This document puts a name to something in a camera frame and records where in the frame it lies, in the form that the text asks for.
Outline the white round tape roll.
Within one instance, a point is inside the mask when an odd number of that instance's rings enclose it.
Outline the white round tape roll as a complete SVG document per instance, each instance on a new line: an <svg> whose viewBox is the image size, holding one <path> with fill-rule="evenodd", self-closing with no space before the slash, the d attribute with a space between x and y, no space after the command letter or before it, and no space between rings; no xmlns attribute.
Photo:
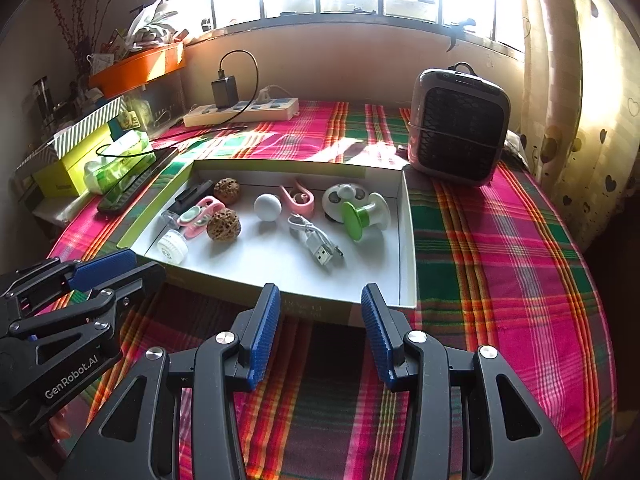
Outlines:
<svg viewBox="0 0 640 480"><path fill-rule="evenodd" d="M186 258L189 247L182 234L174 229L168 230L156 243L156 248L163 260L178 266Z"/></svg>

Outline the pink case with green disc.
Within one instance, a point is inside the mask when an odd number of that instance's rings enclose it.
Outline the pink case with green disc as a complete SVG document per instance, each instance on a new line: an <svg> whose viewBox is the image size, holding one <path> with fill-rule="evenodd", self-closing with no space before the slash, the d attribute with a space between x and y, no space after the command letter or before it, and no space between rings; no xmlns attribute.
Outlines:
<svg viewBox="0 0 640 480"><path fill-rule="evenodd" d="M224 208L226 205L214 196L209 195L201 198L178 218L180 234L186 240L198 237L206 230L206 226L214 214Z"/></svg>

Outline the black folding knife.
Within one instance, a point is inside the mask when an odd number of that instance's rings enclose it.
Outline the black folding knife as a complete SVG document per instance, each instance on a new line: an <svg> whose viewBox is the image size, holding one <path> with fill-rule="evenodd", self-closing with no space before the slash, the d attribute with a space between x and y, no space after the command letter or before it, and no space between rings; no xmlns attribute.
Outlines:
<svg viewBox="0 0 640 480"><path fill-rule="evenodd" d="M198 185L186 188L176 196L172 204L162 213L167 222L176 223L179 217L191 207L195 206L203 197L213 193L214 182L206 180Z"/></svg>

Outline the brown carved walnut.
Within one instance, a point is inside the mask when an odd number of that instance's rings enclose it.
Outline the brown carved walnut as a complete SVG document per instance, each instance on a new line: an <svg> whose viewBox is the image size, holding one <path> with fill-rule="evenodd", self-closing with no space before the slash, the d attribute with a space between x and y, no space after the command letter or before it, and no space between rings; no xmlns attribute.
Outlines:
<svg viewBox="0 0 640 480"><path fill-rule="evenodd" d="M206 226L208 237L214 242L233 242L241 233L239 215L230 208L218 210L210 218Z"/></svg>
<svg viewBox="0 0 640 480"><path fill-rule="evenodd" d="M241 197L241 185L233 178L220 179L214 186L214 196L226 207L231 207Z"/></svg>

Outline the green white suction knob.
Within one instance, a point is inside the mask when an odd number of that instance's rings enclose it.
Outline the green white suction knob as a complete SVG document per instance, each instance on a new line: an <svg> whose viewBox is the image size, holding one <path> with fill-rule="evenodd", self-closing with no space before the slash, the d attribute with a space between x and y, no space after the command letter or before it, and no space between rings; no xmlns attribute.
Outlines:
<svg viewBox="0 0 640 480"><path fill-rule="evenodd" d="M371 193L368 202L359 207L345 202L341 213L346 232L355 242L362 239L365 229L378 226L380 230L386 230L392 220L390 206L380 193Z"/></svg>

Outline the white round ball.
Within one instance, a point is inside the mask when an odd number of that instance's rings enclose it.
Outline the white round ball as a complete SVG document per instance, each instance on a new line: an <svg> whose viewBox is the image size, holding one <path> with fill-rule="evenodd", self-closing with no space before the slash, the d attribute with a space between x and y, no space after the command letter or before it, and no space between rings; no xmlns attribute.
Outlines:
<svg viewBox="0 0 640 480"><path fill-rule="evenodd" d="M282 214L282 204L278 196L265 193L254 200L254 213L262 222L275 222Z"/></svg>

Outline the pink ear hook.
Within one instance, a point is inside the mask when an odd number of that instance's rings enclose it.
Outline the pink ear hook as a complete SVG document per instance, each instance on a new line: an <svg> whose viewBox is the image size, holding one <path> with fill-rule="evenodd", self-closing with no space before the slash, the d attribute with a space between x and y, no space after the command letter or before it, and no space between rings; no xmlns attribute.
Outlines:
<svg viewBox="0 0 640 480"><path fill-rule="evenodd" d="M288 214L298 214L307 220L314 215L314 193L305 188L299 180L292 186L279 186L282 204Z"/></svg>

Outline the white panda face toy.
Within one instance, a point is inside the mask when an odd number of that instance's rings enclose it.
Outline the white panda face toy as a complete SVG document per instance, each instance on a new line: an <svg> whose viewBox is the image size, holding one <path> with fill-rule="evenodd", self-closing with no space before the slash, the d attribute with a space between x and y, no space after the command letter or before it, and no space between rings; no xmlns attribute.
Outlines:
<svg viewBox="0 0 640 480"><path fill-rule="evenodd" d="M324 214L334 222L342 223L342 206L350 203L356 208L367 203L369 192L360 184L354 182L339 183L330 186L322 195L322 209Z"/></svg>

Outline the black smartphone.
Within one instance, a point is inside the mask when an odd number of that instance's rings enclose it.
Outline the black smartphone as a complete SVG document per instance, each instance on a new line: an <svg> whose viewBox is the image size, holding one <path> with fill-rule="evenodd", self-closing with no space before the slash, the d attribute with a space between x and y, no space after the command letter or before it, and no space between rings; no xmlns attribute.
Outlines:
<svg viewBox="0 0 640 480"><path fill-rule="evenodd" d="M107 217L119 216L178 154L176 148L161 148L154 162L137 162L100 200L98 211Z"/></svg>

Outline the yellow green box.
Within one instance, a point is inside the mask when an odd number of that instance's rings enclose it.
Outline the yellow green box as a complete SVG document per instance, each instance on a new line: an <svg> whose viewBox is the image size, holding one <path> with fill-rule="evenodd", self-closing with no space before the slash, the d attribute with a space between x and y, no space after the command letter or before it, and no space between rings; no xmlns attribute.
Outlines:
<svg viewBox="0 0 640 480"><path fill-rule="evenodd" d="M110 126L97 128L62 159L38 171L34 179L45 198L78 197L85 192L85 164L98 155L96 149L112 142Z"/></svg>

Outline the striped white box lid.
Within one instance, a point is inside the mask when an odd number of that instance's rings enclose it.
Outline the striped white box lid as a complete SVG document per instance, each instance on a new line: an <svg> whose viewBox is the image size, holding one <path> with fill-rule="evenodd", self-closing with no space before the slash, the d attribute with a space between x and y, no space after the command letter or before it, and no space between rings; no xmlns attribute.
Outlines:
<svg viewBox="0 0 640 480"><path fill-rule="evenodd" d="M62 160L91 133L116 118L125 108L124 98L119 96L97 108L76 124L55 133L51 140L42 144L21 162L21 165L14 170L14 177L25 179L54 162Z"/></svg>

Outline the black charger adapter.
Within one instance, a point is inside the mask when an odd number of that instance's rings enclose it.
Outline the black charger adapter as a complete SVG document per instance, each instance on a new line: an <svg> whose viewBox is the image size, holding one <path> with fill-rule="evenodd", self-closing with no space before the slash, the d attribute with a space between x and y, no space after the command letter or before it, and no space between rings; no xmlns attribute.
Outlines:
<svg viewBox="0 0 640 480"><path fill-rule="evenodd" d="M217 108L229 108L239 102L235 76L227 76L224 70L218 70L218 78L212 82L212 91Z"/></svg>

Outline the pink black mini heater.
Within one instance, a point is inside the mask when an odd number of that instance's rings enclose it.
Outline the pink black mini heater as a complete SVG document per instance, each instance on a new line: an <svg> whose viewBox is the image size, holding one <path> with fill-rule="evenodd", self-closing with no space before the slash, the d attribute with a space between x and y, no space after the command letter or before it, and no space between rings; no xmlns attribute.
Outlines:
<svg viewBox="0 0 640 480"><path fill-rule="evenodd" d="M459 62L416 77L408 161L432 177L481 186L492 178L511 116L501 87Z"/></svg>

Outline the white power strip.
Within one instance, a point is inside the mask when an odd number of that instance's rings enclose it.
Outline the white power strip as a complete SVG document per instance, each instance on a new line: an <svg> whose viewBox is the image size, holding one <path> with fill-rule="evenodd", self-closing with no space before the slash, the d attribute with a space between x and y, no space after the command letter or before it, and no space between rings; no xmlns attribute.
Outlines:
<svg viewBox="0 0 640 480"><path fill-rule="evenodd" d="M263 103L240 101L229 108L203 105L182 118L186 127L227 125L230 122L280 122L299 113L298 99L272 99Z"/></svg>

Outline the heart pattern curtain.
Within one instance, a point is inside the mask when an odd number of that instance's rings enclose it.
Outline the heart pattern curtain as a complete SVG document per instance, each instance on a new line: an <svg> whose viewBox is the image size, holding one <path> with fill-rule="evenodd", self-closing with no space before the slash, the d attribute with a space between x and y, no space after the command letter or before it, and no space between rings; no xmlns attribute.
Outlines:
<svg viewBox="0 0 640 480"><path fill-rule="evenodd" d="M529 170L580 248L639 191L639 46L611 0L524 0Z"/></svg>

